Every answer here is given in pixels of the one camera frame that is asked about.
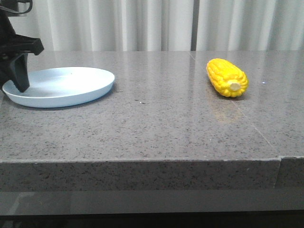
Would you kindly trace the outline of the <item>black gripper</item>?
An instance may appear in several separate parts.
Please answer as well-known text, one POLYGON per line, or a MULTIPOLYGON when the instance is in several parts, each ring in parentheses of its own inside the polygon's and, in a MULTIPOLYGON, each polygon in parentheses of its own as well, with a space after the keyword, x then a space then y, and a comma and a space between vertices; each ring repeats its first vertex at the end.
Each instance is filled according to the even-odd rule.
POLYGON ((16 34, 5 11, 0 11, 0 82, 12 80, 21 92, 29 88, 28 54, 39 55, 44 50, 39 38, 16 34))

